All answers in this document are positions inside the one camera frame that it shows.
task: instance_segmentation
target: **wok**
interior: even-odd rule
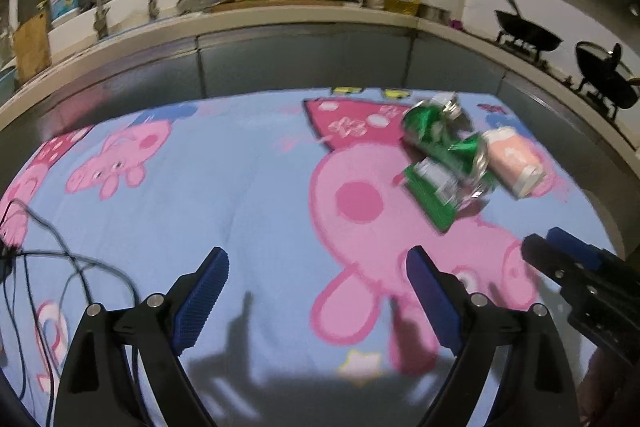
[[[522,18],[515,0],[507,0],[507,2],[511,5],[515,14],[500,10],[495,11],[498,24],[505,33],[512,35],[515,39],[532,44],[541,52],[552,52],[560,45],[560,42],[562,42],[560,37]]]
[[[640,79],[632,78],[629,68],[620,62],[620,44],[616,44],[609,53],[592,42],[578,42],[575,58],[584,77],[581,85],[588,82],[620,109],[629,109],[638,101],[638,93],[633,86],[640,84]]]

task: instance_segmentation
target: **table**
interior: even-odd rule
[[[0,211],[12,198],[25,201],[74,253],[125,271],[143,298],[167,291],[212,247],[224,248],[228,282],[196,346],[181,357],[220,426],[416,425],[452,356],[438,349],[403,271],[414,245],[468,291],[519,309],[544,302],[580,378],[594,347],[567,325],[558,287],[527,268],[519,250],[526,235],[555,226],[611,250],[577,185],[499,100],[461,93],[476,130],[515,126],[548,176],[523,200],[499,187],[481,212],[440,235],[396,183],[409,163],[399,146],[402,114],[435,93],[348,91],[179,103],[69,133],[32,156]],[[27,250],[58,250],[49,233],[13,208],[2,228],[7,238]],[[30,384],[24,403],[43,423],[49,377],[22,264],[16,272]],[[64,260],[30,260],[38,317],[58,370],[86,306],[77,278],[60,306],[72,274]],[[131,306],[119,280],[95,268],[86,277],[107,309]],[[3,370],[19,389],[6,312],[0,330]],[[504,352],[470,425],[483,425],[501,365]],[[163,425],[144,379],[143,386],[152,418]]]

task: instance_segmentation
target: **blue gripper pad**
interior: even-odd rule
[[[442,287],[441,274],[422,247],[413,247],[406,256],[406,274],[427,315],[439,343],[454,356],[462,349],[462,319]]]
[[[563,229],[554,227],[546,234],[546,241],[562,253],[570,256],[587,270],[596,271],[602,264],[600,251],[593,245],[587,245]]]
[[[179,277],[167,293],[177,304],[170,314],[172,346],[177,355],[195,345],[228,274],[229,257],[222,248],[215,247],[195,273]]]

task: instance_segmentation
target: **metal bolt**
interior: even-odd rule
[[[538,316],[538,317],[544,317],[546,314],[548,314],[548,310],[546,309],[545,305],[542,305],[540,303],[534,304],[533,305],[533,312]]]
[[[95,317],[95,315],[100,313],[101,309],[100,304],[91,304],[90,306],[87,306],[86,314],[90,317]]]
[[[150,308],[158,308],[160,304],[164,302],[164,296],[159,293],[154,293],[146,300],[146,305]]]
[[[474,293],[473,295],[471,295],[471,302],[474,306],[478,306],[479,308],[481,308],[482,306],[487,305],[489,299],[487,299],[481,293]]]

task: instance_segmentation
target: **yellow star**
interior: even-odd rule
[[[347,353],[347,359],[338,367],[338,374],[354,385],[362,387],[369,380],[382,376],[381,363],[380,353],[361,353],[357,349],[351,349]]]

